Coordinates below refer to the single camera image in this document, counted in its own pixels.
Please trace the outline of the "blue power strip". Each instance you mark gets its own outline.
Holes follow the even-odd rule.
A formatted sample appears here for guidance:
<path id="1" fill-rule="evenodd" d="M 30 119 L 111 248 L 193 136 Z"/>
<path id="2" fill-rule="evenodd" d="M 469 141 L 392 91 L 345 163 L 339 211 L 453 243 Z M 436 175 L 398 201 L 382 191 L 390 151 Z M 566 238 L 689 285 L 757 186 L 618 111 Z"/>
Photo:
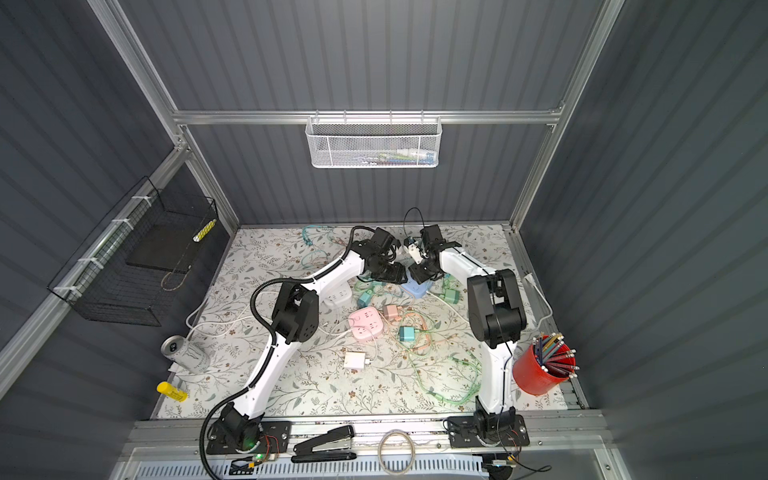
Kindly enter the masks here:
<path id="1" fill-rule="evenodd" d="M 431 280 L 425 281 L 423 283 L 418 283 L 417 281 L 411 279 L 411 280 L 408 280 L 406 283 L 401 284 L 401 288 L 413 298 L 421 299 L 427 294 L 427 292 L 430 290 L 432 285 L 433 285 L 433 282 Z"/>

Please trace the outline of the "green USB charger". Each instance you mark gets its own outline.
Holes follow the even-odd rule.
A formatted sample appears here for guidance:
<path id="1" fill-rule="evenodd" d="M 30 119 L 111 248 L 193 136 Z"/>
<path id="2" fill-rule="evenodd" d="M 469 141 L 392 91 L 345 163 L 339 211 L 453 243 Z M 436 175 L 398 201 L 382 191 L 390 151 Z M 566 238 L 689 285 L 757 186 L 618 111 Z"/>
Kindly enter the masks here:
<path id="1" fill-rule="evenodd" d="M 442 292 L 442 298 L 448 304 L 458 304 L 461 301 L 461 292 L 458 289 L 446 288 Z"/>

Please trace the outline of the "pink USB charger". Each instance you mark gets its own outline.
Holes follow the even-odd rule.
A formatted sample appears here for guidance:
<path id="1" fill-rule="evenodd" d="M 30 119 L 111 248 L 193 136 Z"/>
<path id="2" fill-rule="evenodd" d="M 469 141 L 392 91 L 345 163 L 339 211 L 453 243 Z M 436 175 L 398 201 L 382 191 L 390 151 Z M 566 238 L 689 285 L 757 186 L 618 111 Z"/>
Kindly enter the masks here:
<path id="1" fill-rule="evenodd" d="M 394 322 L 402 318 L 401 308 L 395 304 L 388 304 L 383 307 L 383 316 L 389 322 Z"/>

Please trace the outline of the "white power strip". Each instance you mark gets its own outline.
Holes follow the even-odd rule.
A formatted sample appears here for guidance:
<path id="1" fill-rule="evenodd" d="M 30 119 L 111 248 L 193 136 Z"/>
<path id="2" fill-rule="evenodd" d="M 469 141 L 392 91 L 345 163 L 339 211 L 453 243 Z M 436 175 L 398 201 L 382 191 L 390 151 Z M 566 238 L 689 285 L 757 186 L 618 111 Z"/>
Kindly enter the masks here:
<path id="1" fill-rule="evenodd" d="M 336 309 L 352 299 L 352 290 L 348 284 L 342 284 L 335 290 L 328 290 L 323 302 L 331 309 Z"/>

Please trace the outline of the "teal USB charger cube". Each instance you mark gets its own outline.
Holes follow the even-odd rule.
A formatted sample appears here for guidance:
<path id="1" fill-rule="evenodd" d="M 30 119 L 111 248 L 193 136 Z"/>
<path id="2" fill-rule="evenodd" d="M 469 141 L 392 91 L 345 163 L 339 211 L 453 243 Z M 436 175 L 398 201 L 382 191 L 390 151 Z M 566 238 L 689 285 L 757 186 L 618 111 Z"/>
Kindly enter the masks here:
<path id="1" fill-rule="evenodd" d="M 398 328 L 398 340 L 403 343 L 413 343 L 416 341 L 418 330 L 413 326 L 400 326 Z"/>

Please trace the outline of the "pink power strip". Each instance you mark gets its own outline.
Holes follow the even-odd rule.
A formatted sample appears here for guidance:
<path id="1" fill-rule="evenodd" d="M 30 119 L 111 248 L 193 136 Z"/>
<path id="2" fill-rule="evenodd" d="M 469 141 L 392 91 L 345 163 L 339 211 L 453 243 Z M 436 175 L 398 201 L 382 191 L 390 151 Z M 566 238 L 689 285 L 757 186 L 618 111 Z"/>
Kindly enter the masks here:
<path id="1" fill-rule="evenodd" d="M 353 338 L 358 342 L 375 340 L 384 330 L 384 321 L 375 307 L 365 307 L 347 317 Z"/>

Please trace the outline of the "white USB charger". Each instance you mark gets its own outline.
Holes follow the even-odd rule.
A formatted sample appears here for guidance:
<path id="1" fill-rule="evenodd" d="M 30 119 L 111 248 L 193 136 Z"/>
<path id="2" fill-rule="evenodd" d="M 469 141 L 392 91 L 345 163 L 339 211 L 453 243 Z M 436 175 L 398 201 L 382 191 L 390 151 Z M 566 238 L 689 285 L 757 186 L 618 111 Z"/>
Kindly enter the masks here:
<path id="1" fill-rule="evenodd" d="M 370 363 L 364 352 L 347 351 L 344 355 L 343 367 L 349 370 L 363 370 Z"/>

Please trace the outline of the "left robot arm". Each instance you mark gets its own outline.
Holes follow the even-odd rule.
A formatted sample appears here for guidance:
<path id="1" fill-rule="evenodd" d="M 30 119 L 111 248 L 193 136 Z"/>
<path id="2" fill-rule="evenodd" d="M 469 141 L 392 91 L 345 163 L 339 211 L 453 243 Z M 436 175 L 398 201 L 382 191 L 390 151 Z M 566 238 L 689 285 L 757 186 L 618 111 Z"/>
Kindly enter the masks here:
<path id="1" fill-rule="evenodd" d="M 318 331 L 321 303 L 365 273 L 379 282 L 405 283 L 406 268 L 397 261 L 399 247 L 400 241 L 388 231 L 357 225 L 341 255 L 317 272 L 304 278 L 271 279 L 253 291 L 249 309 L 269 340 L 246 384 L 215 404 L 204 418 L 201 454 L 206 453 L 211 433 L 232 450 L 257 448 L 269 396 L 294 353 Z"/>

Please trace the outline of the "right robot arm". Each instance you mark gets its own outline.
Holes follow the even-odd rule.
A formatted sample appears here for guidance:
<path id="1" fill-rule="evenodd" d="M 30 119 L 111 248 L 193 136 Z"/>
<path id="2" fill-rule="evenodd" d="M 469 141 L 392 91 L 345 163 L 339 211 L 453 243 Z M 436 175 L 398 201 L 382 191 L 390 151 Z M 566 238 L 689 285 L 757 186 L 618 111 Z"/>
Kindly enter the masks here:
<path id="1" fill-rule="evenodd" d="M 467 319 L 481 347 L 481 386 L 476 397 L 476 432 L 484 437 L 515 424 L 511 398 L 514 348 L 527 326 L 517 277 L 472 257 L 446 240 L 438 225 L 425 226 L 418 240 L 408 237 L 405 250 L 414 263 L 411 278 L 421 284 L 450 275 L 466 288 Z"/>

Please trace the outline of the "red pencil cup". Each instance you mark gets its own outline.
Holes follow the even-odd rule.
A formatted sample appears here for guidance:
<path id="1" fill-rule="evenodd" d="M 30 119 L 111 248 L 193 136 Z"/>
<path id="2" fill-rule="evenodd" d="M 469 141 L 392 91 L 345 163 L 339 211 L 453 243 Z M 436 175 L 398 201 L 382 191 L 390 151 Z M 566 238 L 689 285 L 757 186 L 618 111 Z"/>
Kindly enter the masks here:
<path id="1" fill-rule="evenodd" d="M 515 361 L 513 379 L 525 393 L 540 396 L 576 377 L 575 350 L 560 333 L 542 335 Z"/>

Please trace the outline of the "black stapler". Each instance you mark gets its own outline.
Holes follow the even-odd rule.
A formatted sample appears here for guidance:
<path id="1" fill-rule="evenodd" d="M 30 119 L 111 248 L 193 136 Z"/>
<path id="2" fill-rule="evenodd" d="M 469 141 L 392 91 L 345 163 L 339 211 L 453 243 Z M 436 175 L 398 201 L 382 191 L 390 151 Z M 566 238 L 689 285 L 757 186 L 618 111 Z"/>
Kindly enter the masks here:
<path id="1" fill-rule="evenodd" d="M 354 460 L 357 458 L 352 450 L 354 437 L 355 430 L 351 425 L 328 430 L 295 445 L 291 461 L 300 464 Z"/>

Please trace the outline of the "yellow marker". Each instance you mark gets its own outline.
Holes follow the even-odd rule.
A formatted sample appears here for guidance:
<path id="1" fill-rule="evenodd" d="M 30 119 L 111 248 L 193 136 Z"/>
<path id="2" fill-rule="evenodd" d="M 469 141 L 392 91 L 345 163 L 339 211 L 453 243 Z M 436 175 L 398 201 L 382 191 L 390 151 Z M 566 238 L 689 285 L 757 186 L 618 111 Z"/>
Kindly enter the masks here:
<path id="1" fill-rule="evenodd" d="M 161 395 L 168 397 L 177 402 L 184 402 L 188 399 L 188 393 L 173 386 L 171 383 L 164 381 L 160 382 L 156 386 L 156 390 Z"/>

